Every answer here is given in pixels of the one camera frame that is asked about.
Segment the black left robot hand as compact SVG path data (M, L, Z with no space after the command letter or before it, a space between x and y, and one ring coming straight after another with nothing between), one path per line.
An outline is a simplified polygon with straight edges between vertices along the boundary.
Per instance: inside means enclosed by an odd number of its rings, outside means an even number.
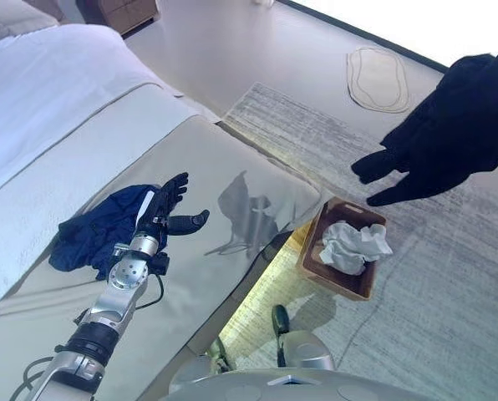
M189 174L176 175L152 196L144 214L137 220L135 234L152 236L157 241L167 236L186 236L199 231L208 221L210 212L203 210L193 216L171 216L187 192Z

